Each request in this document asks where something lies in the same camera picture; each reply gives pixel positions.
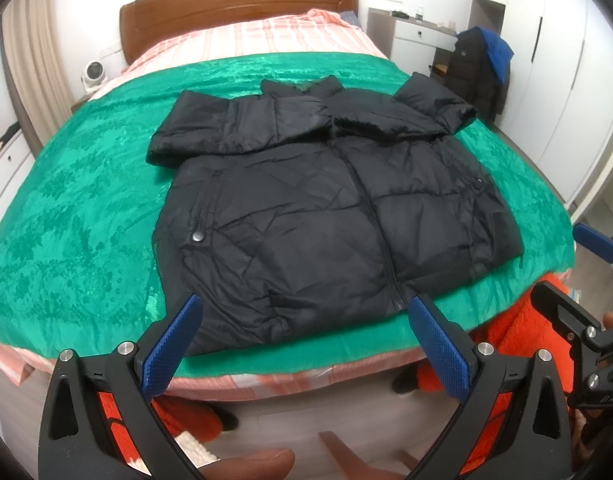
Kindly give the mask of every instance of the blue gripper pad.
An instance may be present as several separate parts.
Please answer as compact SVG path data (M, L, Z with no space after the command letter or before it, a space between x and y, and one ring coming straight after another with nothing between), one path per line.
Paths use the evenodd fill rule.
M613 265L613 240L584 224L573 226L573 238L582 247Z
M464 402L471 389L469 366L419 296L409 303L409 323L446 393Z
M202 324L202 312L202 300L193 294L144 360L141 390L147 401L166 391L193 336Z

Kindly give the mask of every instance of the wooden headboard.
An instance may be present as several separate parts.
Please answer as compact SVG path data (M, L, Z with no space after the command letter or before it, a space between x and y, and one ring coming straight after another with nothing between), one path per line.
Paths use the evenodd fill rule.
M357 0L136 0L120 9L120 37L131 64L150 47L192 30L309 9L354 10Z

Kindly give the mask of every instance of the jacket zipper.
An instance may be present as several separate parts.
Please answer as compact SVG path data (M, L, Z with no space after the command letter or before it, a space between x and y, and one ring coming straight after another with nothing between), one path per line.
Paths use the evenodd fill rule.
M344 155L338 148L333 144L332 140L328 141L331 149L337 153L337 156L344 161L346 164L347 170L349 170L350 177L353 179L353 183L357 188L357 192L360 193L362 200L365 204L366 209L368 210L368 221L373 226L377 234L377 239L382 248L382 257L384 258L384 267L385 267L385 275L387 286L391 292L391 299L393 300L393 304L397 308L398 311L403 311L406 309L406 302L404 301L404 297L401 293L400 287L397 284L397 277L395 276L395 267L393 266L393 260L391 259L391 251L388 248L388 244L386 243L386 238L384 236L384 232L382 231L382 226L377 218L377 214L373 209L373 205L368 197L368 192L366 192L366 188L364 184L362 184L362 180L360 179L355 167L350 163L350 160Z

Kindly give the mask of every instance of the white wardrobe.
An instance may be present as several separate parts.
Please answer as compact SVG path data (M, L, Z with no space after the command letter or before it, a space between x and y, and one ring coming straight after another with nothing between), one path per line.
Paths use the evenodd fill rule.
M592 0L497 0L515 52L497 126L565 202L613 135L613 30Z

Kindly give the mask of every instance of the curtain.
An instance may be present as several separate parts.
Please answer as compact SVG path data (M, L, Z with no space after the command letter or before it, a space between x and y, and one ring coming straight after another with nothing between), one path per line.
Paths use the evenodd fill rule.
M14 90L44 145L71 116L75 102L56 41L54 0L12 0L2 14L2 38Z
M35 128L33 124L30 122L29 114L27 114L26 108L22 104L22 99L20 99L20 94L18 94L18 89L15 87L15 83L13 81L13 75L11 75L11 67L9 66L9 60L6 59L6 50L4 48L4 34L2 33L2 26L0 23L0 54L2 56L2 68L4 69L4 79L6 81L6 87L9 91L9 97L11 99L11 104L13 105L13 111L15 112L15 116L18 118L18 122L20 123L20 129L22 130L22 134L27 140L27 144L29 145L30 152L33 154L35 158L38 158L38 154L44 148L44 144L40 141L38 134L35 132Z

